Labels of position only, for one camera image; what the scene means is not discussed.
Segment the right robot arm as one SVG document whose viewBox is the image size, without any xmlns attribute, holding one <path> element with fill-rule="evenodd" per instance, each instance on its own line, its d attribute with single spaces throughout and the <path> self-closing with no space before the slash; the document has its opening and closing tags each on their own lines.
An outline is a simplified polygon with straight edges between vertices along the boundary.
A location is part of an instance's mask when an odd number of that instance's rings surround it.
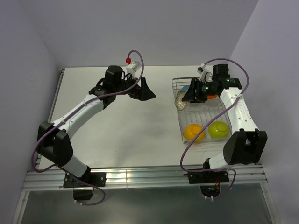
<svg viewBox="0 0 299 224">
<path fill-rule="evenodd" d="M 206 159 L 203 165 L 203 179 L 212 182 L 220 169 L 258 163 L 268 136 L 254 123 L 243 97 L 246 87 L 242 87 L 238 78 L 230 76 L 227 64 L 217 64 L 209 69 L 203 63 L 198 67 L 198 73 L 200 77 L 191 79 L 183 101 L 204 103 L 208 96 L 217 95 L 225 107 L 220 114 L 228 115 L 232 128 L 222 153 Z"/>
</svg>

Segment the patterned flower-shaped bowl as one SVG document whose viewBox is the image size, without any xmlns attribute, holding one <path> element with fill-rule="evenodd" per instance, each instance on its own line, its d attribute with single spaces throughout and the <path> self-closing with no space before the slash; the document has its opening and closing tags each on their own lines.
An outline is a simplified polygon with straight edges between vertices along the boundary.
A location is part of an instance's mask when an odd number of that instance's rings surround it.
<svg viewBox="0 0 299 224">
<path fill-rule="evenodd" d="M 184 91 L 179 91 L 176 94 L 174 105 L 178 111 L 181 111 L 186 107 L 187 102 L 182 101 L 185 94 L 186 94 L 186 92 L 184 92 Z"/>
</svg>

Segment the lime green bowl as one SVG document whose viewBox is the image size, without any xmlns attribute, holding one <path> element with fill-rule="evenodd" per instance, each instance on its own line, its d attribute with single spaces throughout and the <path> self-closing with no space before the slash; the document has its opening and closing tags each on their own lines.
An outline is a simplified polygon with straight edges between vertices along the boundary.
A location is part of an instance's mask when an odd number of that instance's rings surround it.
<svg viewBox="0 0 299 224">
<path fill-rule="evenodd" d="M 225 122 L 215 121 L 208 127 L 211 138 L 226 138 L 229 136 L 229 127 Z"/>
</svg>

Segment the blue ceramic bowl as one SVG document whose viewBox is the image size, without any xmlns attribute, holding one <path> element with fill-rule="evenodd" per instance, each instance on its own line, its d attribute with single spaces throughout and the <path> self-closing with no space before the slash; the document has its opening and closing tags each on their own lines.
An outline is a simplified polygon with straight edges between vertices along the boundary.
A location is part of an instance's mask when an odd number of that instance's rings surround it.
<svg viewBox="0 0 299 224">
<path fill-rule="evenodd" d="M 185 92 L 185 93 L 187 93 L 188 90 L 189 90 L 189 86 L 188 86 L 188 85 L 183 86 L 183 87 L 180 89 L 181 92 Z"/>
</svg>

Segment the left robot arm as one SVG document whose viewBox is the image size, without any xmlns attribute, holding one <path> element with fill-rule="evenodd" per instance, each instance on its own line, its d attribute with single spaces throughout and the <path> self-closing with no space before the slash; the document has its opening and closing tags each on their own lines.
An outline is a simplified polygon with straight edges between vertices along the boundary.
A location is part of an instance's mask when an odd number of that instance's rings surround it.
<svg viewBox="0 0 299 224">
<path fill-rule="evenodd" d="M 117 95 L 129 95 L 140 101 L 156 97 L 147 86 L 145 77 L 136 77 L 139 70 L 144 70 L 139 62 L 132 62 L 124 69 L 117 65 L 109 66 L 105 76 L 76 107 L 63 117 L 51 123 L 43 122 L 39 126 L 36 151 L 73 174 L 79 186 L 88 185 L 91 180 L 90 168 L 74 155 L 71 139 L 90 118 L 114 102 Z"/>
</svg>

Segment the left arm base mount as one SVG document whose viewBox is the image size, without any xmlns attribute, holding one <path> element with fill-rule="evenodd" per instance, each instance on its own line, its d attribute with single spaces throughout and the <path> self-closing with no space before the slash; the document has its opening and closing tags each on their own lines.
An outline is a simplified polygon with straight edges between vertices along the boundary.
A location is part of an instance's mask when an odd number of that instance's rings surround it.
<svg viewBox="0 0 299 224">
<path fill-rule="evenodd" d="M 73 199 L 80 203 L 87 203 L 95 190 L 101 190 L 106 184 L 105 172 L 91 172 L 84 177 L 65 174 L 63 188 L 73 189 Z"/>
</svg>

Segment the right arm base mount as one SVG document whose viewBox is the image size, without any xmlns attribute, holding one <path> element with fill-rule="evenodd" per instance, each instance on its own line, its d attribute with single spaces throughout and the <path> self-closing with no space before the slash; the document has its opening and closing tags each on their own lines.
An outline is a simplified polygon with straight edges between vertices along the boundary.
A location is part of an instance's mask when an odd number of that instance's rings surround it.
<svg viewBox="0 0 299 224">
<path fill-rule="evenodd" d="M 189 184 L 204 184 L 200 186 L 200 191 L 204 197 L 214 199 L 221 193 L 221 183 L 228 183 L 229 177 L 227 171 L 205 171 L 185 174 L 188 177 Z"/>
</svg>

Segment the yellow orange bowl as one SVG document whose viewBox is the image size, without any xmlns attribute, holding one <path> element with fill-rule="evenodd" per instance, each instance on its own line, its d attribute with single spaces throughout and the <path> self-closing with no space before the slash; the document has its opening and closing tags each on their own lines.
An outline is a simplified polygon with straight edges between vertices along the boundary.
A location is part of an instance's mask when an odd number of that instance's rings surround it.
<svg viewBox="0 0 299 224">
<path fill-rule="evenodd" d="M 184 138 L 186 140 L 193 140 L 201 130 L 202 130 L 202 126 L 198 124 L 190 124 L 184 129 L 183 132 Z"/>
</svg>

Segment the white bowl orange outside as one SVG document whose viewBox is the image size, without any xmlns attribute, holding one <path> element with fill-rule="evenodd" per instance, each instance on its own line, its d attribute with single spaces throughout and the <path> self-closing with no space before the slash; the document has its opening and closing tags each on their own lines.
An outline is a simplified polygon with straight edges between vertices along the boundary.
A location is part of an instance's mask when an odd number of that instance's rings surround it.
<svg viewBox="0 0 299 224">
<path fill-rule="evenodd" d="M 208 100 L 212 100 L 212 99 L 215 99 L 215 98 L 218 98 L 218 95 L 209 95 L 209 96 L 207 96 Z"/>
</svg>

